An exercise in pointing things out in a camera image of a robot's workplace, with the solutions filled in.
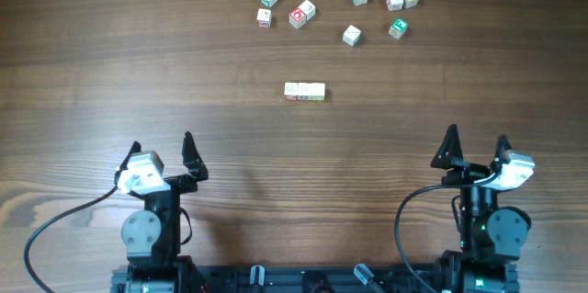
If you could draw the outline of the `white block circle engraving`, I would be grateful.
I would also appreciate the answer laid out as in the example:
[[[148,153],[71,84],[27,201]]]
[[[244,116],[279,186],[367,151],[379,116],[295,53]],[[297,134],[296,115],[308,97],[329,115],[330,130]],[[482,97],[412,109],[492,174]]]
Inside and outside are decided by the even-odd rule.
[[[311,100],[313,95],[313,84],[312,83],[298,83],[298,100]]]

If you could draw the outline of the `block red letter U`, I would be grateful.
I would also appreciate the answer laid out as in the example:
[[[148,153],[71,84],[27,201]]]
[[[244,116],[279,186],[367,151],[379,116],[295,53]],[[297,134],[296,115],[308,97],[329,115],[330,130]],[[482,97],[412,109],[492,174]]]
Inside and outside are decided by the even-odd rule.
[[[284,98],[288,101],[296,101],[298,99],[299,84],[286,82],[284,87]]]

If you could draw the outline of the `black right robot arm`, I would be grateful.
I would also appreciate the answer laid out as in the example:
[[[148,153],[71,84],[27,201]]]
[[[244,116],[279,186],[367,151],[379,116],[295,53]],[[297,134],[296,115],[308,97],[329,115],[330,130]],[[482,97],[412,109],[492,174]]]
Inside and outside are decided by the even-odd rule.
[[[435,262],[432,287],[439,292],[518,292],[515,262],[532,220],[519,208],[499,207],[498,195],[532,176],[533,158],[514,150],[502,135],[490,164],[467,162],[458,126],[452,124],[431,166],[447,171],[443,186],[459,189],[459,205],[452,210],[460,234],[460,250],[445,251]]]

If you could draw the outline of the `white block green side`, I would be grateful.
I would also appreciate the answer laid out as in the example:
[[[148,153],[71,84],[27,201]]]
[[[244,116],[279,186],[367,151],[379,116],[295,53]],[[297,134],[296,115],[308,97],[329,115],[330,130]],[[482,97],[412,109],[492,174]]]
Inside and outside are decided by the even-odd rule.
[[[350,46],[355,46],[361,38],[361,30],[350,25],[343,34],[343,41]]]

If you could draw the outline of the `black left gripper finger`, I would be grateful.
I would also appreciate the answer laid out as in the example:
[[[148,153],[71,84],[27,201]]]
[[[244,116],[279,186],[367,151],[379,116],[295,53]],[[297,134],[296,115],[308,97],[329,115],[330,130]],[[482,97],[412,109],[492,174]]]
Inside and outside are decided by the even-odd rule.
[[[120,164],[120,166],[118,167],[117,171],[115,172],[115,177],[116,178],[120,178],[121,174],[123,171],[126,171],[128,169],[128,162],[130,160],[130,157],[137,152],[141,151],[141,144],[138,141],[135,141],[134,143],[132,143],[130,150],[127,154],[127,156],[125,157],[125,159],[123,160],[123,162]]]
[[[205,181],[209,179],[208,168],[198,153],[195,140],[190,131],[185,132],[182,147],[182,157],[183,165],[188,170],[189,174],[197,181]]]

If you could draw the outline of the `block yellow letter C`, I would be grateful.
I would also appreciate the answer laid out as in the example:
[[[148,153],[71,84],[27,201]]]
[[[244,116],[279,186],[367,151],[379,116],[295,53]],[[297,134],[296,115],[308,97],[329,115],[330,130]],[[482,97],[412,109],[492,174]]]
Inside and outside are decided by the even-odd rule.
[[[323,101],[325,99],[325,84],[324,83],[312,83],[311,84],[311,100],[312,101]]]

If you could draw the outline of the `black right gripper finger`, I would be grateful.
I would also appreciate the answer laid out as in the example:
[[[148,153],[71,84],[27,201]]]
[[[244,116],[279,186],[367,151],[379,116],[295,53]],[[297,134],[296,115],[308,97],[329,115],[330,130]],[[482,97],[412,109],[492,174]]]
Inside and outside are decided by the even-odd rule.
[[[510,142],[505,135],[500,135],[497,139],[496,150],[494,158],[496,161],[506,161],[508,155],[506,154],[512,149]]]
[[[457,169],[464,166],[464,155],[461,149],[457,124],[448,126],[446,135],[430,166],[437,169]]]

